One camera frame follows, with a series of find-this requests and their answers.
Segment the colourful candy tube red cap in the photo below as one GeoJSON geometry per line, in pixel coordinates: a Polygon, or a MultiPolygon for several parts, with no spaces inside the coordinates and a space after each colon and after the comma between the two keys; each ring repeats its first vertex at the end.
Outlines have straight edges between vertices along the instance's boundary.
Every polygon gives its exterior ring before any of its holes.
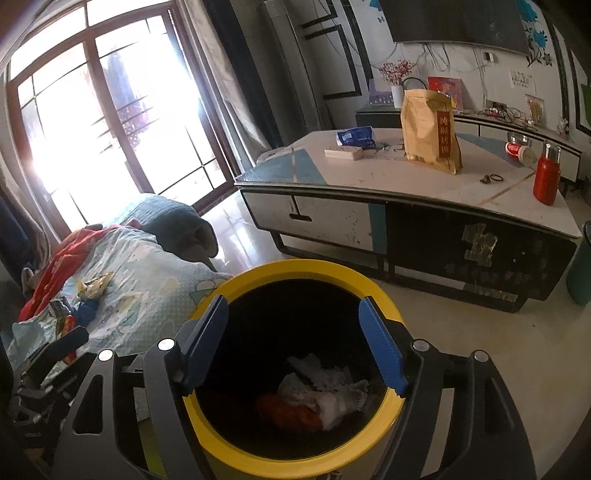
{"type": "Polygon", "coordinates": [[[56,319],[55,336],[61,339],[77,327],[73,309],[65,297],[59,297],[49,302],[50,311],[56,319]]]}

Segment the white crumpled tissue trash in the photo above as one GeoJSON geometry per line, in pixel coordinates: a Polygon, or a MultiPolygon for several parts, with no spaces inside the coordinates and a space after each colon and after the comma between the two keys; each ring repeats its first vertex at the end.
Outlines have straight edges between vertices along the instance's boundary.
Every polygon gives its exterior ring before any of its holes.
{"type": "Polygon", "coordinates": [[[346,416],[361,413],[369,405],[369,381],[353,381],[348,367],[322,368],[314,355],[304,359],[290,357],[288,362],[294,372],[281,381],[280,396],[320,414],[323,431],[334,429],[346,416]]]}

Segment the yellow rimmed trash bin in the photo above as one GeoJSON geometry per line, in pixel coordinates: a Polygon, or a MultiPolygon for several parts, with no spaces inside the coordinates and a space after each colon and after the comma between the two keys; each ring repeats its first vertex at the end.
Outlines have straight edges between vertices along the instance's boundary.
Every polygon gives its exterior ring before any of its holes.
{"type": "Polygon", "coordinates": [[[368,479],[401,398],[386,386],[363,334],[372,298],[401,315],[373,280],[318,260],[283,260],[216,288],[228,326],[207,376],[186,401],[220,479],[368,479]]]}

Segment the red floral blanket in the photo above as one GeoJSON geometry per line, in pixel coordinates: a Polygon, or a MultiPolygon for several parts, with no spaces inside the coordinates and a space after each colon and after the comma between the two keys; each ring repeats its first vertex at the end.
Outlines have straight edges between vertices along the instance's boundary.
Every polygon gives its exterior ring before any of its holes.
{"type": "Polygon", "coordinates": [[[95,244],[116,229],[118,226],[98,230],[83,228],[68,235],[48,263],[32,297],[21,309],[18,321],[27,321],[41,313],[66,280],[82,266],[95,244]]]}

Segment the red wrapper in bin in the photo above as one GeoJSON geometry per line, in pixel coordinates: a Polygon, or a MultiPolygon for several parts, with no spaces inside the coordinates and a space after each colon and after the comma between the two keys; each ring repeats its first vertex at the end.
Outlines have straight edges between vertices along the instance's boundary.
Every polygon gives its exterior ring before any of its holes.
{"type": "Polygon", "coordinates": [[[297,432],[318,432],[324,429],[320,414],[308,406],[291,404],[280,394],[266,395],[259,407],[277,426],[297,432]]]}

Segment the teal quilted cushion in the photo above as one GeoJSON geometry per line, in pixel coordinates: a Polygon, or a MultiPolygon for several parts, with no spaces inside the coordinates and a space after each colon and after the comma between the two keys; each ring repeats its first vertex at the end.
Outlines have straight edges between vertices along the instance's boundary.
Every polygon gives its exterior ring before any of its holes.
{"type": "Polygon", "coordinates": [[[114,223],[135,224],[156,237],[168,253],[189,262],[207,263],[218,254],[211,224],[189,205],[155,194],[141,194],[128,204],[114,223]]]}

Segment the yellow crumpled wrapper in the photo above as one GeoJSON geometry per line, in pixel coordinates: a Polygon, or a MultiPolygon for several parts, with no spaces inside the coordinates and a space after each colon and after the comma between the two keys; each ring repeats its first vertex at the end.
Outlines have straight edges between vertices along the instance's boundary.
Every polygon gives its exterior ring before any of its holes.
{"type": "Polygon", "coordinates": [[[77,297],[81,301],[99,299],[106,290],[112,277],[113,273],[107,272],[88,281],[77,280],[77,297]]]}

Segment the beige curtain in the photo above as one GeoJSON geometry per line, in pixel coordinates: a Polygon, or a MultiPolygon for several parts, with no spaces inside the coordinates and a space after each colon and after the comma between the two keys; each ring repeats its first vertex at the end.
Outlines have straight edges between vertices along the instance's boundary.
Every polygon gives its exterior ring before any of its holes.
{"type": "Polygon", "coordinates": [[[213,25],[204,1],[176,1],[189,43],[204,71],[205,85],[211,93],[214,111],[221,119],[222,130],[229,141],[239,171],[256,165],[256,160],[270,150],[239,85],[228,51],[222,45],[221,33],[213,25]]]}

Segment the red thermos bottle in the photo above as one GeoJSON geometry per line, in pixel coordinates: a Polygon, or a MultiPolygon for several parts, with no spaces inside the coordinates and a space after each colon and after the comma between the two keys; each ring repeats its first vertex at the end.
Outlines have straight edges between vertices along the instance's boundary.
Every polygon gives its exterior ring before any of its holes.
{"type": "Polygon", "coordinates": [[[547,206],[554,204],[558,192],[561,178],[560,153],[558,146],[547,142],[536,164],[533,195],[547,206]]]}

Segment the red white can lying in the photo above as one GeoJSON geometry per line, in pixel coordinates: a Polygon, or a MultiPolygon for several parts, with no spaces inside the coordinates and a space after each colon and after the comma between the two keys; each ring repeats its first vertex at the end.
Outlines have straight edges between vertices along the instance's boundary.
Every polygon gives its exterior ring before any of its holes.
{"type": "Polygon", "coordinates": [[[528,145],[507,142],[505,145],[505,151],[525,167],[532,167],[537,162],[534,150],[528,145]]]}

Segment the black white tv cabinet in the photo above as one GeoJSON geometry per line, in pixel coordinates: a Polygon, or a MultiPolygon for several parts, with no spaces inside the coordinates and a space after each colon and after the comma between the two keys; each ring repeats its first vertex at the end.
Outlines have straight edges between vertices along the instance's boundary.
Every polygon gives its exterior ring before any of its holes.
{"type": "MultiPolygon", "coordinates": [[[[561,174],[565,181],[584,180],[583,150],[571,140],[560,137],[557,133],[542,128],[530,127],[519,123],[508,123],[492,116],[462,113],[454,114],[457,134],[479,136],[487,139],[507,141],[509,134],[525,136],[531,141],[532,148],[541,154],[544,143],[553,143],[561,148],[561,174]]],[[[401,109],[392,105],[366,105],[356,110],[356,125],[374,128],[401,128],[401,109]]]]}

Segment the steel bowl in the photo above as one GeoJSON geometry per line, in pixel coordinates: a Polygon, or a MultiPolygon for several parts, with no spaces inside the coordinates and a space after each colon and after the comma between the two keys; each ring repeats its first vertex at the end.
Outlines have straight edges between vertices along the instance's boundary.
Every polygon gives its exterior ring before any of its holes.
{"type": "Polygon", "coordinates": [[[507,141],[516,145],[531,146],[532,139],[522,132],[508,131],[507,141]]]}

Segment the red picture card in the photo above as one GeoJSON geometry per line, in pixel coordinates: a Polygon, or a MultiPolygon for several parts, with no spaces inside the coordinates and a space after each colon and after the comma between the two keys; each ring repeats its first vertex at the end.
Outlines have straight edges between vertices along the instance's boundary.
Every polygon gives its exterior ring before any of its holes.
{"type": "Polygon", "coordinates": [[[461,79],[430,76],[428,85],[430,90],[450,97],[455,111],[464,109],[463,81],[461,79]]]}

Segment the white vase red flowers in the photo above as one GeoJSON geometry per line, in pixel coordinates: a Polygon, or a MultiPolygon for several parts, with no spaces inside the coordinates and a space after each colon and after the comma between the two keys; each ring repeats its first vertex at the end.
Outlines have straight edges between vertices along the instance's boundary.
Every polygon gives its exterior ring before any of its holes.
{"type": "Polygon", "coordinates": [[[415,64],[407,59],[385,62],[379,68],[382,78],[391,85],[393,104],[397,109],[401,109],[404,103],[403,81],[412,74],[414,68],[415,64]]]}

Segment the wall mounted black television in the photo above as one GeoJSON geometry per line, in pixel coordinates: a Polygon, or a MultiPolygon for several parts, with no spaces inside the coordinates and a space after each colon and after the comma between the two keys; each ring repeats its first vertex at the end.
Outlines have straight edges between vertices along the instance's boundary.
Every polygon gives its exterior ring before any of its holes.
{"type": "Polygon", "coordinates": [[[380,3],[397,42],[458,43],[526,55],[517,4],[499,0],[385,0],[380,3]]]}

